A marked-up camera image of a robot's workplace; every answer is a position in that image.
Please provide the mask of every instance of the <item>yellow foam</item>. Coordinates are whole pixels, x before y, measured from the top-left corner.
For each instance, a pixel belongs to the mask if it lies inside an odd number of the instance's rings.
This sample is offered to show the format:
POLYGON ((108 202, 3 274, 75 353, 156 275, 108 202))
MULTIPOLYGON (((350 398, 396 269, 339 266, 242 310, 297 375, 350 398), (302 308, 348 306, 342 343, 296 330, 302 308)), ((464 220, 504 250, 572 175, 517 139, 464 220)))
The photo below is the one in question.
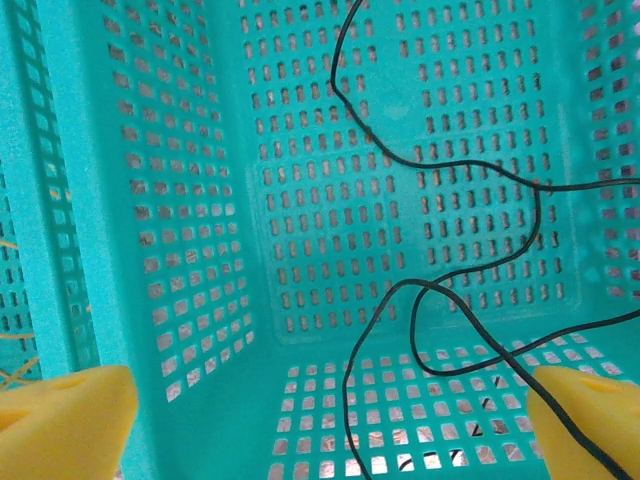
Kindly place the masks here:
MULTIPOLYGON (((632 478, 640 478, 640 387, 564 367, 540 367, 534 376, 587 437, 632 478)), ((553 480, 614 478, 532 390, 528 409, 553 480)))
POLYGON ((112 480, 138 409, 126 367, 0 394, 0 478, 112 480))

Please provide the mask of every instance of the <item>basket bottom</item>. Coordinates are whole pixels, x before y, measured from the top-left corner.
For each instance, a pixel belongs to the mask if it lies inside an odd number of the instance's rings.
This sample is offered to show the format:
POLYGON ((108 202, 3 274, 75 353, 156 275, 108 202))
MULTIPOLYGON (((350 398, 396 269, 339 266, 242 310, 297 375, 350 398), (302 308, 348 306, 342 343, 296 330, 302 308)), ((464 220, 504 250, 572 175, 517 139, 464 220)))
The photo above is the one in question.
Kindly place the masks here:
MULTIPOLYGON (((524 342, 513 342, 514 347, 524 342)), ((423 354, 435 368, 489 358, 468 345, 423 354)), ((560 337, 521 357, 523 364, 565 365, 623 379, 621 369, 587 339, 560 337)), ((361 474, 343 427, 342 361, 299 362, 282 378, 272 420, 268 480, 342 478, 361 474)), ((416 366, 408 352, 361 355, 348 390, 354 441, 370 473, 439 473, 487 478, 547 476, 526 410, 527 388, 505 364, 449 379, 416 366)))

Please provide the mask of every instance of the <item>teal plastic basket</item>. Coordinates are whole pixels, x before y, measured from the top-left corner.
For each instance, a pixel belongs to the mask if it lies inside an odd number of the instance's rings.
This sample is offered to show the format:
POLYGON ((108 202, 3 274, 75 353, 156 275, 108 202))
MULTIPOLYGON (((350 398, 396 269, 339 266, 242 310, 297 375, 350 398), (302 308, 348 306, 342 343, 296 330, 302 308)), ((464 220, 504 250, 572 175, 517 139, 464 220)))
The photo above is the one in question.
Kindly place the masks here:
POLYGON ((37 354, 34 380, 99 359, 35 2, 2 3, 0 52, 2 330, 41 339, 37 352, 34 339, 0 341, 0 367, 37 354))
MULTIPOLYGON (((33 1, 9 3, 35 17, 33 1)), ((497 259, 531 229, 529 191, 491 172, 393 164, 345 115, 328 80, 350 5, 37 2, 100 360, 129 365, 140 391, 127 480, 357 476, 339 385, 384 292, 497 259)), ((501 162, 555 184, 637 176, 636 10, 632 0, 366 2, 338 81, 410 158, 501 162)), ((10 32, 21 71, 32 62, 10 32)), ((4 119, 27 159, 39 154, 38 124, 24 121, 39 111, 32 85, 17 76, 24 114, 4 119)), ((28 165, 28 175, 12 169, 16 191, 44 188, 40 163, 28 165)), ((633 310, 637 196, 544 195, 531 251, 453 286, 509 347, 633 310)), ((49 274, 27 253, 44 242, 58 258, 54 224, 31 214, 14 209, 38 234, 24 246, 27 282, 49 274)), ((60 295, 38 292, 60 307, 60 295)), ((416 293, 394 298, 349 388, 370 471, 547 477, 510 369, 439 380, 414 364, 416 293)), ((59 318, 34 319, 55 335, 59 318)), ((630 322, 567 336, 521 360, 638 380, 639 333, 630 322)), ((435 294, 418 344, 435 368, 489 355, 435 294)))
MULTIPOLYGON (((11 206, 7 197, 4 174, 0 165, 0 333, 3 335, 29 335, 33 333, 33 325, 29 312, 27 290, 20 265, 20 256, 16 247, 15 230, 11 219, 11 206)), ((17 372, 24 364, 37 356, 36 343, 33 338, 0 339, 0 369, 4 380, 17 372)), ((40 365, 21 376, 24 380, 38 380, 40 365)))

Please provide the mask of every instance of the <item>black cable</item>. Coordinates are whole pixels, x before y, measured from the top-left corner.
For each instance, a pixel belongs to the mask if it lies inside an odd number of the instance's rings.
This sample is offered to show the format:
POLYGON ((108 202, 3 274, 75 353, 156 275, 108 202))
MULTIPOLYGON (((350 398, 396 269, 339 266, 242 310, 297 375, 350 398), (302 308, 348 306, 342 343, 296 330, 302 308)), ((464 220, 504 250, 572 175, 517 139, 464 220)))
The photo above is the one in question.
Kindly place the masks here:
MULTIPOLYGON (((541 210, 540 208, 540 204, 539 204, 539 192, 544 191, 544 192, 548 192, 548 193, 554 193, 554 192, 574 192, 574 191, 581 191, 581 190, 590 190, 590 189, 596 189, 596 188, 603 188, 603 187, 608 187, 608 186, 616 186, 616 185, 638 185, 640 184, 640 179, 637 178, 629 178, 629 179, 616 179, 616 180, 608 180, 608 181, 599 181, 599 182, 589 182, 589 183, 581 183, 581 184, 574 184, 574 185, 540 185, 536 182, 532 182, 530 180, 524 179, 514 173, 511 173, 505 169, 503 169, 502 167, 496 165, 496 164, 492 164, 486 161, 481 161, 481 160, 474 160, 474 159, 468 159, 468 160, 456 160, 456 161, 448 161, 448 162, 439 162, 439 163, 431 163, 431 164, 423 164, 423 163, 418 163, 418 162, 413 162, 410 160, 406 160, 402 157, 400 157, 399 155, 397 155, 396 153, 394 153, 391 149, 389 149, 383 142, 382 140, 373 132, 373 130, 371 129, 371 127, 369 127, 357 114, 357 112, 355 111, 355 108, 353 107, 353 105, 351 104, 351 102, 347 99, 347 97, 344 95, 344 93, 342 93, 340 91, 340 89, 338 88, 337 82, 336 82, 336 74, 337 74, 337 68, 338 68, 338 63, 339 63, 339 57, 340 57, 340 53, 342 51, 342 46, 344 44, 344 40, 346 38, 346 34, 347 31, 349 29, 349 26, 351 25, 353 18, 356 14, 356 12, 358 11, 358 9, 360 8, 360 6, 362 5, 363 0, 356 0, 355 3, 353 4, 353 6, 351 7, 351 9, 349 10, 349 13, 347 14, 347 18, 345 19, 345 22, 339 32, 338 35, 338 40, 336 42, 336 46, 335 46, 335 50, 334 50, 334 55, 333 55, 333 61, 332 61, 332 65, 331 65, 331 78, 330 78, 330 83, 331 83, 331 87, 333 89, 333 91, 336 93, 336 95, 338 96, 338 98, 340 98, 340 100, 344 103, 347 111, 351 114, 351 116, 354 118, 354 121, 358 124, 358 126, 365 132, 365 135, 370 138, 374 144, 389 158, 393 159, 394 161, 396 161, 397 163, 400 163, 402 165, 405 166, 409 166, 409 167, 413 167, 413 168, 418 168, 418 169, 422 169, 422 170, 431 170, 431 169, 437 169, 437 168, 453 168, 453 167, 459 167, 459 166, 466 166, 466 167, 473 167, 473 166, 477 166, 477 167, 482 167, 482 168, 486 168, 488 170, 492 170, 497 172, 500 175, 505 176, 506 178, 509 178, 510 180, 513 180, 517 183, 520 183, 521 185, 524 185, 526 187, 529 187, 531 189, 534 190, 534 192, 536 193, 536 203, 537 203, 537 211, 539 214, 539 211, 541 210)), ((535 233, 534 235, 529 237, 529 240, 527 242, 533 242, 535 239, 535 236, 537 236, 537 233, 535 233)), ((498 264, 502 264, 502 263, 506 263, 508 261, 512 261, 515 260, 516 258, 518 258, 519 256, 523 255, 526 250, 528 249, 528 246, 526 248, 522 248, 518 252, 516 252, 516 254, 511 255, 509 257, 507 257, 507 259, 502 259, 498 261, 498 264)), ((441 279, 438 279, 439 281, 442 281, 444 278, 452 278, 453 276, 460 274, 460 273, 467 273, 465 272, 465 270, 469 270, 469 271, 478 271, 478 270, 484 270, 485 268, 487 268, 487 266, 481 266, 481 267, 473 267, 471 269, 462 269, 456 272, 452 272, 451 274, 445 275, 444 277, 442 277, 441 279)), ((357 355, 358 350, 360 349, 362 343, 364 343, 364 340, 366 339, 366 337, 369 335, 369 333, 371 332, 371 330, 373 329, 373 326, 375 325, 375 321, 377 321, 378 317, 381 314, 383 304, 386 305, 386 303, 389 301, 389 299, 391 298, 391 296, 393 296, 393 294, 395 294, 395 292, 399 289, 402 288, 402 286, 404 285, 408 285, 408 284, 422 284, 423 285, 423 290, 420 292, 419 297, 416 299, 416 302, 414 303, 414 309, 412 312, 412 335, 410 336, 411 338, 411 346, 412 346, 412 350, 413 350, 413 354, 414 357, 416 357, 416 359, 418 360, 419 364, 421 365, 421 367, 423 369, 429 368, 427 367, 425 364, 423 364, 423 362, 419 359, 419 356, 417 355, 417 348, 415 346, 415 318, 417 316, 417 309, 419 307, 420 301, 422 300, 422 298, 424 297, 424 294, 426 294, 426 291, 431 288, 433 290, 436 290, 438 293, 444 294, 447 297, 449 297, 451 300, 454 301, 454 303, 456 303, 461 310, 463 311, 463 313, 465 314, 465 316, 469 319, 469 321, 472 323, 472 325, 474 326, 474 328, 476 329, 476 331, 483 337, 483 339, 487 342, 487 344, 489 344, 489 346, 491 346, 491 348, 493 350, 495 350, 498 354, 499 354, 499 358, 497 359, 493 359, 496 360, 495 363, 498 363, 499 361, 506 361, 518 374, 520 374, 520 376, 523 378, 523 380, 529 384, 529 386, 536 391, 536 393, 538 393, 541 398, 549 405, 549 407, 554 411, 554 413, 556 414, 556 416, 560 419, 560 421, 563 423, 563 425, 565 426, 565 428, 567 428, 567 430, 569 431, 569 433, 573 436, 573 438, 583 447, 585 448, 585 450, 587 450, 591 455, 594 456, 594 458, 596 458, 600 463, 602 463, 603 466, 605 466, 605 468, 607 468, 607 470, 609 470, 612 474, 614 474, 617 478, 630 478, 628 476, 628 474, 611 458, 609 457, 609 455, 604 452, 603 450, 601 450, 595 443, 593 443, 589 438, 587 438, 581 431, 580 429, 575 425, 575 423, 573 423, 573 421, 571 420, 571 418, 566 414, 566 412, 562 409, 562 407, 558 404, 558 402, 555 400, 555 398, 550 395, 543 387, 542 385, 540 385, 534 377, 532 377, 515 359, 515 357, 508 352, 504 347, 502 347, 482 326, 482 324, 478 321, 478 319, 474 316, 473 312, 469 309, 469 307, 467 307, 467 305, 462 301, 462 299, 460 299, 460 297, 458 297, 453 291, 447 289, 446 287, 442 287, 440 285, 438 285, 438 283, 436 282, 429 282, 426 280, 403 280, 401 282, 398 282, 394 287, 392 287, 392 289, 387 292, 387 295, 385 295, 385 298, 383 299, 383 302, 381 302, 381 304, 378 306, 378 308, 376 309, 376 313, 374 314, 374 317, 372 317, 371 322, 369 323, 369 325, 367 326, 367 328, 365 329, 365 331, 363 332, 363 334, 360 336, 360 338, 358 339, 358 342, 356 342, 356 345, 354 346, 354 349, 352 350, 352 354, 349 360, 349 364, 347 366, 347 372, 345 374, 345 379, 343 382, 343 408, 344 408, 344 421, 345 421, 345 427, 347 429, 347 437, 349 440, 349 445, 351 447, 352 453, 354 454, 354 456, 356 457, 356 460, 358 461, 358 464, 360 465, 362 471, 364 472, 365 476, 367 478, 370 478, 370 475, 366 469, 366 466, 364 465, 364 463, 362 462, 362 459, 360 458, 355 445, 353 443, 353 438, 351 437, 351 431, 350 431, 350 427, 348 424, 348 405, 346 403, 346 383, 347 383, 347 379, 350 375, 350 372, 353 369, 353 362, 355 361, 355 356, 357 355)), ((596 326, 594 326, 595 324, 600 324, 600 326, 605 326, 605 325, 609 325, 609 324, 613 324, 613 323, 620 323, 621 321, 627 321, 630 320, 631 318, 635 318, 637 312, 631 312, 629 314, 623 315, 621 317, 617 317, 616 319, 608 319, 608 320, 604 320, 601 322, 593 322, 592 324, 585 324, 579 327, 572 327, 574 330, 573 331, 577 331, 575 330, 576 328, 578 330, 580 329, 585 329, 585 328, 596 328, 596 326)), ((531 348, 535 348, 535 347, 531 347, 530 344, 528 346, 526 346, 527 348, 531 349, 531 348)), ((479 368, 483 368, 483 367, 477 367, 477 366, 471 366, 471 367, 466 367, 466 368, 475 368, 475 369, 479 369, 479 368)), ((438 374, 442 375, 442 372, 436 371, 436 370, 432 370, 433 372, 438 372, 438 374)))
POLYGON ((617 185, 640 185, 640 178, 621 178, 614 180, 606 180, 606 181, 598 181, 598 182, 587 182, 587 183, 578 183, 573 185, 543 185, 531 180, 527 180, 526 178, 520 177, 515 173, 512 173, 504 168, 496 165, 494 163, 486 162, 484 160, 476 160, 476 159, 468 159, 468 160, 452 160, 447 162, 434 162, 434 163, 419 163, 414 162, 412 160, 407 160, 400 155, 396 154, 393 150, 386 146, 386 144, 374 133, 369 125, 367 125, 364 120, 358 115, 355 108, 346 97, 346 95, 340 90, 338 87, 338 83, 336 81, 337 73, 338 73, 338 63, 340 61, 340 53, 342 52, 342 46, 344 44, 344 40, 346 38, 347 32, 351 23, 353 22, 353 17, 360 9, 362 2, 364 0, 356 0, 349 10, 347 14, 347 18, 345 19, 342 28, 340 29, 340 33, 338 34, 338 40, 336 41, 336 46, 333 52, 333 60, 331 62, 331 76, 329 78, 329 82, 331 85, 331 89, 340 99, 340 101, 344 104, 349 114, 353 117, 353 120, 358 124, 358 126, 364 131, 365 135, 369 137, 373 143, 384 153, 387 157, 391 158, 395 162, 420 170, 435 170, 439 168, 454 168, 454 167, 481 167, 486 168, 488 170, 493 170, 494 172, 499 173, 500 175, 507 177, 514 182, 517 182, 526 187, 540 190, 542 192, 554 193, 554 192, 575 192, 581 190, 592 190, 595 188, 603 188, 617 185))
POLYGON ((362 332, 358 341, 354 345, 351 355, 349 356, 349 362, 347 363, 347 368, 345 370, 344 378, 342 381, 342 413, 343 413, 343 421, 344 427, 347 435, 347 441, 349 443, 349 447, 351 452, 353 453, 358 465, 365 478, 371 479, 371 475, 362 460, 362 457, 358 453, 358 449, 355 446, 353 435, 351 433, 351 427, 349 425, 349 404, 347 399, 347 391, 348 391, 348 383, 349 377, 351 376, 351 372, 353 371, 353 366, 355 364, 355 359, 362 347, 364 341, 373 330, 373 327, 378 322, 380 316, 384 312, 387 304, 391 300, 391 298, 403 287, 406 286, 419 286, 422 288, 428 288, 430 290, 434 290, 437 293, 445 295, 447 298, 452 300, 456 306, 462 311, 464 316, 469 320, 473 328, 478 332, 480 337, 493 349, 495 350, 504 361, 509 364, 509 366, 518 374, 520 377, 529 385, 529 387, 537 393, 542 400, 549 405, 549 407, 553 410, 554 414, 560 420, 564 428, 569 432, 569 434, 573 437, 573 439, 578 442, 582 448, 584 448, 591 456, 593 456, 596 460, 598 460, 615 478, 620 480, 632 480, 629 474, 627 474, 624 469, 605 452, 598 445, 596 445, 591 439, 589 439, 582 431, 578 428, 578 426, 573 422, 571 417, 567 414, 567 412, 562 408, 562 406, 558 403, 558 401, 551 395, 543 386, 536 380, 533 375, 531 375, 522 365, 518 363, 511 353, 505 349, 500 343, 498 343, 493 336, 484 328, 480 320, 475 316, 475 314, 471 311, 471 309, 467 306, 460 296, 458 296, 454 291, 447 287, 443 287, 435 282, 430 282, 428 280, 422 279, 405 279, 397 282, 395 285, 391 287, 391 289, 385 294, 384 298, 380 302, 380 304, 376 307, 376 310, 371 317, 367 327, 362 332))

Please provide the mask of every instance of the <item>perforated plastic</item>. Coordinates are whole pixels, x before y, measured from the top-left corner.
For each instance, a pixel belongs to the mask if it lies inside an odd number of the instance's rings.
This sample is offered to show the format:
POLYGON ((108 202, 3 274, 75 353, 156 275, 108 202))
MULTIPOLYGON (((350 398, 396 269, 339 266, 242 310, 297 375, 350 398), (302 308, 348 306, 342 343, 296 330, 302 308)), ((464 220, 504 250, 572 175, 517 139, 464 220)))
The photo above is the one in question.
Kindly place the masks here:
MULTIPOLYGON (((350 5, 38 1, 100 358, 132 367, 143 405, 127 478, 355 476, 338 385, 374 306, 401 278, 497 259, 531 229, 531 192, 395 165, 345 115, 329 66, 350 5)), ((555 184, 636 176, 637 10, 365 2, 338 80, 418 161, 478 158, 555 184)), ((637 195, 544 195, 531 251, 456 291, 505 345, 637 308, 637 195)), ((506 367, 422 378, 407 356, 415 293, 395 297, 350 387, 371 471, 544 477, 506 367)), ((637 380, 637 331, 524 361, 637 380)), ((418 344, 435 366, 487 355, 435 294, 418 344)))
MULTIPOLYGON (((40 366, 46 375, 61 375, 98 365, 98 352, 36 2, 7 1, 0 10, 0 45, 7 67, 0 85, 7 221, 3 235, 19 248, 5 252, 16 283, 8 276, 2 288, 8 293, 24 282, 29 303, 24 287, 18 287, 18 305, 12 302, 19 317, 10 322, 13 328, 23 323, 30 329, 30 317, 36 318, 40 366)), ((6 315, 14 314, 9 308, 6 315)), ((34 341, 27 343, 21 347, 26 348, 22 361, 35 354, 34 341)), ((13 348, 2 342, 0 351, 13 348)))

